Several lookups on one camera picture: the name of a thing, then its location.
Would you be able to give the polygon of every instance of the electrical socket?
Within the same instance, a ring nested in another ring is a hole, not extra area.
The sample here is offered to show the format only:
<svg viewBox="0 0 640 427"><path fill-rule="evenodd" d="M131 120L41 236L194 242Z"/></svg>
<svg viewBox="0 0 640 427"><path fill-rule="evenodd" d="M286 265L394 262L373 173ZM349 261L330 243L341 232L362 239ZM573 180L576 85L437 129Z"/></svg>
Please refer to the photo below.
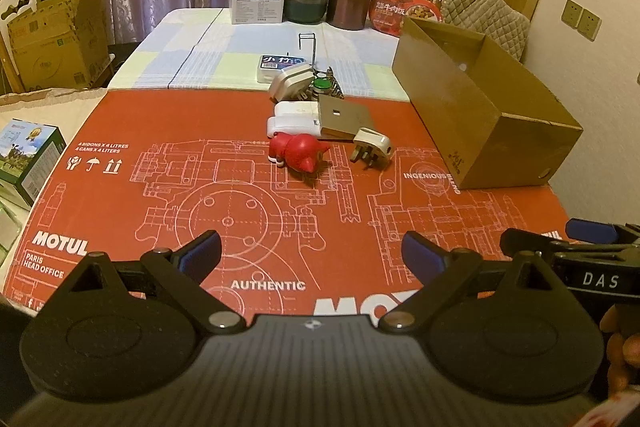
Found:
<svg viewBox="0 0 640 427"><path fill-rule="evenodd" d="M564 11L562 12L562 22L571 26L571 28L577 28L580 21L580 15L582 14L582 6L572 0L566 0L564 5Z"/></svg>
<svg viewBox="0 0 640 427"><path fill-rule="evenodd" d="M600 17L589 10L584 10L580 17L580 22L578 22L578 31L593 42L596 39L601 23Z"/></svg>

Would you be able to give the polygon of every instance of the open cardboard box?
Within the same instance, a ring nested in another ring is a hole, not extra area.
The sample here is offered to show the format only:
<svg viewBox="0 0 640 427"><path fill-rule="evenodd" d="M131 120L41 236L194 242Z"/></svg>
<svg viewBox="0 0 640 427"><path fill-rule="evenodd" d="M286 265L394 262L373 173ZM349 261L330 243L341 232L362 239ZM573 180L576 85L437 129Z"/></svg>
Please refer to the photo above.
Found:
<svg viewBox="0 0 640 427"><path fill-rule="evenodd" d="M582 133L489 37L405 18L393 72L459 188L542 185Z"/></svg>

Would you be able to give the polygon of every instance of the green box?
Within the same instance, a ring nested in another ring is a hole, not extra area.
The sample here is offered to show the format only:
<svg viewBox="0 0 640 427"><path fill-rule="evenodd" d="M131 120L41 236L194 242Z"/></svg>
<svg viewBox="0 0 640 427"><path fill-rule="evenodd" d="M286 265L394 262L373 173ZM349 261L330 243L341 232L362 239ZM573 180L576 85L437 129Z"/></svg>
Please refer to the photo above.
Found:
<svg viewBox="0 0 640 427"><path fill-rule="evenodd" d="M29 210L65 147L57 127L9 122L0 132L0 196Z"/></svg>

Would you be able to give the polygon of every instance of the white plug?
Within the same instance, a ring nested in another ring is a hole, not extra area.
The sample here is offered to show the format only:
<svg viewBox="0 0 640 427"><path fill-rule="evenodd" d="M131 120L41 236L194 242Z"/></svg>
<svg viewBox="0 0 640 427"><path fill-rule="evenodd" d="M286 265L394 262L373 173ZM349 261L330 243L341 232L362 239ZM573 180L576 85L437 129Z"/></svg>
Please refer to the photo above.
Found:
<svg viewBox="0 0 640 427"><path fill-rule="evenodd" d="M299 64L284 68L273 79L269 96L276 102L290 100L305 90L314 81L314 72L309 64Z"/></svg>
<svg viewBox="0 0 640 427"><path fill-rule="evenodd" d="M382 133L361 127L353 138L356 148L351 155L350 161L356 162L358 158L362 158L369 167L373 165L379 158L388 161L393 152L391 140Z"/></svg>

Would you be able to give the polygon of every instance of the brown cardboard box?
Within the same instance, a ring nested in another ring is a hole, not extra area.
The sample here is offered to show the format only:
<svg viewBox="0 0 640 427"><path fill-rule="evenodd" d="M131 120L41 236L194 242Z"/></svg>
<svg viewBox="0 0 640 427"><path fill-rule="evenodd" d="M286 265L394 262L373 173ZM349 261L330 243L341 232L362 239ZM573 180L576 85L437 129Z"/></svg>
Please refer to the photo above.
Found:
<svg viewBox="0 0 640 427"><path fill-rule="evenodd" d="M109 64L100 0L45 0L9 23L27 91L94 87Z"/></svg>
<svg viewBox="0 0 640 427"><path fill-rule="evenodd" d="M393 71L459 188L542 185L582 128L489 37L404 19Z"/></svg>

